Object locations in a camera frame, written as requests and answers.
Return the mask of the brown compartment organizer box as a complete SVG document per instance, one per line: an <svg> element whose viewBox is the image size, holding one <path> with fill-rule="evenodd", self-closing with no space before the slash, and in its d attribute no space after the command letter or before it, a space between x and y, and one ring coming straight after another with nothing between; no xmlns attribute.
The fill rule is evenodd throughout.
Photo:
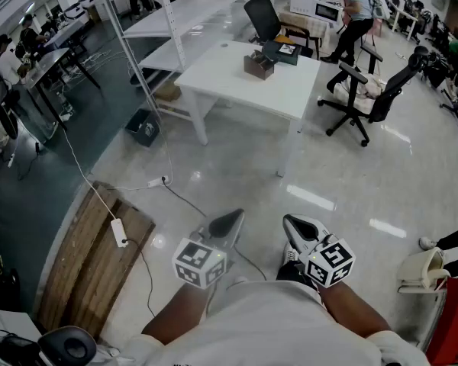
<svg viewBox="0 0 458 366"><path fill-rule="evenodd" d="M275 70L276 62L259 50L244 57L244 71L258 79L267 80Z"/></svg>

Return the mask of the black round speaker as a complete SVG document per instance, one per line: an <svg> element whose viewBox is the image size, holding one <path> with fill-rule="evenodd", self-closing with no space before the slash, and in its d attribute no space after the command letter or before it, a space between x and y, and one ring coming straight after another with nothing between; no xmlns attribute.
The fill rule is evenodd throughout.
<svg viewBox="0 0 458 366"><path fill-rule="evenodd" d="M54 366L86 366L96 355L92 336L77 326L64 326L42 335L37 344Z"/></svg>

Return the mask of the black swivel office chair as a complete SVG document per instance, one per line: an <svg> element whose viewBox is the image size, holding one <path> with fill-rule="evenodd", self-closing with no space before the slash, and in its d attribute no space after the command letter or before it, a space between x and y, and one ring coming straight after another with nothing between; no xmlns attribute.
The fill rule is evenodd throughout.
<svg viewBox="0 0 458 366"><path fill-rule="evenodd" d="M368 71L361 72L357 67L352 67L342 62L339 65L340 71L326 85L327 90L333 95L334 86L348 76L352 76L348 99L345 101L334 97L334 101L329 101L319 98L318 106L326 105L344 112L344 116L333 127L326 130L327 136L332 136L336 130L348 121L351 125L359 128L363 135L361 146L366 147L369 144L369 136L361 120L365 118L369 123L373 124L386 119L393 101L402 93L402 87L427 65L428 49L424 46L415 47L414 52L408 58L405 68L386 81L385 91L376 99L356 100L357 83L367 83L364 74L375 75L376 63L383 61L383 58L375 50L371 49L368 44L363 44L361 50L369 54Z"/></svg>

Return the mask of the dark green picture box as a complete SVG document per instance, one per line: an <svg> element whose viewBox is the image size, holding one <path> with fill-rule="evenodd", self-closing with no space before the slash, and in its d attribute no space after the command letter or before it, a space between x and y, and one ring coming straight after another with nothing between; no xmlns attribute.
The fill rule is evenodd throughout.
<svg viewBox="0 0 458 366"><path fill-rule="evenodd" d="M275 62L296 66L301 47L296 44L268 40L262 47L262 53Z"/></svg>

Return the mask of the white table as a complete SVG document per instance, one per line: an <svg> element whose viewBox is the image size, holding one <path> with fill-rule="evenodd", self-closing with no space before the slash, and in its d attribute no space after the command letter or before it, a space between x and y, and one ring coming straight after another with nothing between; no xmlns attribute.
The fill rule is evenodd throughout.
<svg viewBox="0 0 458 366"><path fill-rule="evenodd" d="M180 87L198 141L208 144L199 95L256 108L289 120L276 174L285 175L302 131L306 109L321 62L300 56L295 66L277 63L263 80L244 71L244 57L261 48L250 43L219 41L207 49L175 81Z"/></svg>

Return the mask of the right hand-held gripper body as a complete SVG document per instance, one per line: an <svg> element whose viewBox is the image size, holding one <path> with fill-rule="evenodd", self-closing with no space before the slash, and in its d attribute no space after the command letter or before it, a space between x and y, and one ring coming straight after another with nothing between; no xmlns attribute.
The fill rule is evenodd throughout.
<svg viewBox="0 0 458 366"><path fill-rule="evenodd" d="M356 256L345 239L338 239L327 246L302 253L300 260L307 277L329 288L350 275Z"/></svg>

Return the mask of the black table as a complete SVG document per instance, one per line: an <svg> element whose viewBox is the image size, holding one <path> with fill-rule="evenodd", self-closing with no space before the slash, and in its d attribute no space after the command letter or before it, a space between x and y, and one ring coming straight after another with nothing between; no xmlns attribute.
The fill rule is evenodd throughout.
<svg viewBox="0 0 458 366"><path fill-rule="evenodd" d="M63 59L68 59L73 63L79 71L98 89L100 85L92 77L92 75L86 70L84 65L78 60L78 58L70 51L68 48L57 49L43 55L40 60L36 63L34 68L29 71L26 75L25 86L28 91L32 88L35 88L42 98L44 104L49 109L50 113L54 116L58 124L66 130L66 125L61 120L60 116L56 112L56 109L50 102L50 99L44 93L42 83L47 75L50 73L50 70L56 67Z"/></svg>

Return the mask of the cream plastic container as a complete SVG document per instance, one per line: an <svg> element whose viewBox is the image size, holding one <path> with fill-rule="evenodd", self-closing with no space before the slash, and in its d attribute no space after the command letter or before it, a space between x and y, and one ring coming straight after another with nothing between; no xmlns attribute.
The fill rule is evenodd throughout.
<svg viewBox="0 0 458 366"><path fill-rule="evenodd" d="M398 292L401 294L433 294L441 289L450 277L444 268L444 253L434 247L408 256L398 269Z"/></svg>

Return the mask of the person's right leg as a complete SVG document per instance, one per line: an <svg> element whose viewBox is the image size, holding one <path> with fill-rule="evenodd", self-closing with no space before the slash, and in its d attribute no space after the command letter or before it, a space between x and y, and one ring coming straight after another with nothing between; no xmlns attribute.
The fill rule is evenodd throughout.
<svg viewBox="0 0 458 366"><path fill-rule="evenodd" d="M318 290L316 284L304 273L305 266L301 262L288 261L278 271L277 281L294 281L314 290Z"/></svg>

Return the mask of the person's left forearm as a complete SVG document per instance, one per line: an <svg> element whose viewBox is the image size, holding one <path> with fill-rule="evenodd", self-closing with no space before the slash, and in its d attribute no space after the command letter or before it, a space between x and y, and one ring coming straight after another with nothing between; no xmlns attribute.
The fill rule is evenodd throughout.
<svg viewBox="0 0 458 366"><path fill-rule="evenodd" d="M141 333L163 345L174 342L200 323L210 293L210 288L203 290L184 284Z"/></svg>

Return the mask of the black cardboard box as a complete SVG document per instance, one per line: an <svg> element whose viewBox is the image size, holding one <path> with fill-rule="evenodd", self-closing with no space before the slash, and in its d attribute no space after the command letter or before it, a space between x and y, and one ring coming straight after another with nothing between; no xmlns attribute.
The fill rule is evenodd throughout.
<svg viewBox="0 0 458 366"><path fill-rule="evenodd" d="M125 130L136 142L145 147L150 147L160 132L154 113L143 108L134 113Z"/></svg>

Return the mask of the white metal shelving rack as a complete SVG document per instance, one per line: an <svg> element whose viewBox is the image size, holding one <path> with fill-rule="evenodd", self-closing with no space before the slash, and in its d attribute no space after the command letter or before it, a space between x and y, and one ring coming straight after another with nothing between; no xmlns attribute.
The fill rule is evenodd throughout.
<svg viewBox="0 0 458 366"><path fill-rule="evenodd" d="M183 74L209 47L219 40L231 40L235 34L227 32L234 25L218 19L234 10L234 4L248 0L154 0L161 8L123 30L111 0L102 0L114 31L127 56L130 67L143 89L147 103L157 114L170 114L188 120L194 128L204 126L205 115L215 104L214 96L204 96L210 102L194 105L181 95L176 101L157 104L153 93L175 74ZM207 20L217 18L208 28ZM136 61L128 43L134 38L166 37L168 40L149 56Z"/></svg>

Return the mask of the beige cloth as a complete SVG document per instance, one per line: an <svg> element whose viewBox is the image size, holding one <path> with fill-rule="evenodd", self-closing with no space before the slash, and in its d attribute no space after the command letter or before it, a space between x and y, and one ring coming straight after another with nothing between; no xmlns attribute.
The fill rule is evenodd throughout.
<svg viewBox="0 0 458 366"><path fill-rule="evenodd" d="M361 99L376 99L385 91L386 81L382 80L377 75L365 73L364 77L367 79L367 83L357 83L356 87L356 100ZM342 82L338 82L334 86L333 95L335 98L340 100L347 100L350 94L352 76L348 76Z"/></svg>

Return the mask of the brown cardboard box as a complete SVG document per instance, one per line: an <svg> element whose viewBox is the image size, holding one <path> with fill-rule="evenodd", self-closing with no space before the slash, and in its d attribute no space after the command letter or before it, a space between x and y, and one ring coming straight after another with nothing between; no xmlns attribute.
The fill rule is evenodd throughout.
<svg viewBox="0 0 458 366"><path fill-rule="evenodd" d="M175 101L181 96L181 90L172 81L164 82L155 92L154 96L162 101Z"/></svg>

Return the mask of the white backpack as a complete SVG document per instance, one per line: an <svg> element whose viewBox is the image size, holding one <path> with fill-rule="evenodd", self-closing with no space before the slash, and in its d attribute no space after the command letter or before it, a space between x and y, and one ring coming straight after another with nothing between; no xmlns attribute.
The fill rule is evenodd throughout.
<svg viewBox="0 0 458 366"><path fill-rule="evenodd" d="M386 0L369 0L372 9L373 18L390 19L390 10Z"/></svg>

